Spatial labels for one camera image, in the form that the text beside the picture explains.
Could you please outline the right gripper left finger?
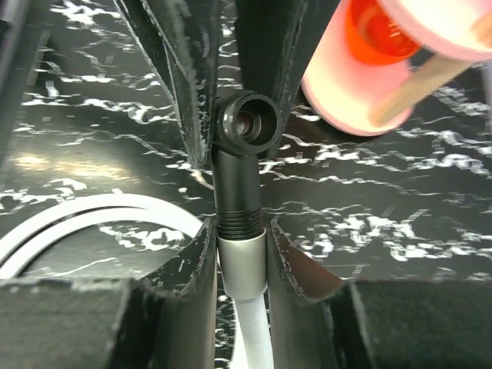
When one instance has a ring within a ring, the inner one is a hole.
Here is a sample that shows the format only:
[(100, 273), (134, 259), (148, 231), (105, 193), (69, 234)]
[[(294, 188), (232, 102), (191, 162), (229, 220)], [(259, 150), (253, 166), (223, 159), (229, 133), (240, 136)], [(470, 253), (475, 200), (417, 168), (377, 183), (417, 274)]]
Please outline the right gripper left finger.
[(212, 368), (217, 225), (141, 280), (1, 283), (3, 368)]

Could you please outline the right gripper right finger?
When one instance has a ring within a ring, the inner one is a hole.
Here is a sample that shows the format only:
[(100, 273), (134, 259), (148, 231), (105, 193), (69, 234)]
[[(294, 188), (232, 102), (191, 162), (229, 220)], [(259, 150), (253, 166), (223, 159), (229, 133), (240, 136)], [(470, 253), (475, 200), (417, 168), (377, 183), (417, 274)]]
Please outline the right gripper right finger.
[(277, 368), (489, 368), (488, 281), (344, 281), (267, 226)]

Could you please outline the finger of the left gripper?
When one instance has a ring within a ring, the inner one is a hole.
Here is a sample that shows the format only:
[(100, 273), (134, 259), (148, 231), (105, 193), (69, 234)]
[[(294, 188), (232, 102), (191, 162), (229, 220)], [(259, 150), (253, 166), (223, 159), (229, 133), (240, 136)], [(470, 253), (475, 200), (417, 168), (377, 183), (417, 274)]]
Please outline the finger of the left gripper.
[(236, 1), (235, 37), (244, 88), (269, 97), (278, 108), (278, 132), (262, 158), (274, 157), (297, 95), (294, 55), (306, 1)]
[(210, 158), (221, 40), (220, 1), (117, 1), (126, 25), (170, 99), (188, 160)]

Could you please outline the black elbow pipe fitting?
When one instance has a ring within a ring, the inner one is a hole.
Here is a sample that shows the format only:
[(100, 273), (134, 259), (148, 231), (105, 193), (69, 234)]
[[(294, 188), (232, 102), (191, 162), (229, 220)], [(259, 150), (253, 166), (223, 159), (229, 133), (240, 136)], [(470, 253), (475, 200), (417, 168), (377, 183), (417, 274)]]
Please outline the black elbow pipe fitting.
[(211, 146), (214, 203), (221, 238), (242, 241), (264, 231), (258, 160), (281, 135), (277, 105), (242, 90), (217, 101)]

